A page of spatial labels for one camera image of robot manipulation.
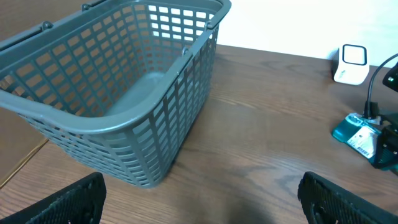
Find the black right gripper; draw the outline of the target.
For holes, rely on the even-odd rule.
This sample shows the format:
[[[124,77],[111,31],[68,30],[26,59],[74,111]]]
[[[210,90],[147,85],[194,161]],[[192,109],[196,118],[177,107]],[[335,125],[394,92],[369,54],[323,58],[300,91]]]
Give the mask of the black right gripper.
[[[395,169],[397,165],[397,112],[381,112],[378,104],[370,102],[370,113],[389,124],[383,127],[377,137],[373,167],[376,169]]]

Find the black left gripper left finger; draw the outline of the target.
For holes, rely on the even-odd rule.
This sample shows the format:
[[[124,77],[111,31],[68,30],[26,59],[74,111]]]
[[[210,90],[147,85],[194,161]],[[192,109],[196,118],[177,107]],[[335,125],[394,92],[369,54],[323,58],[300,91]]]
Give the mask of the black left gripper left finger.
[[[105,198],[106,186],[103,175],[94,172],[37,203],[2,218],[1,223],[98,224]]]

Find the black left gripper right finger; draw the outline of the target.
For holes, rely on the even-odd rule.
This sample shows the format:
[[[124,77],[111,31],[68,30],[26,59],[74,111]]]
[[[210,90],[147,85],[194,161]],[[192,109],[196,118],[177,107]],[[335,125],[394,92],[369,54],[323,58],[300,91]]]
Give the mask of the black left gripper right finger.
[[[397,215],[311,171],[304,173],[297,197],[310,224],[397,224]]]

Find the teal mouthwash bottle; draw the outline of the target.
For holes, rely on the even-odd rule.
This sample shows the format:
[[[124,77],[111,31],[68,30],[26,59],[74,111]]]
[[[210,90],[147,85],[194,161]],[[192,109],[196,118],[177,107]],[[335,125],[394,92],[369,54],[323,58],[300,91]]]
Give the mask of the teal mouthwash bottle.
[[[376,152],[377,137],[383,127],[389,123],[387,121],[382,122],[380,117],[375,117],[369,113],[365,112],[363,115],[357,113],[349,114],[333,130],[332,136],[354,149],[372,165]]]

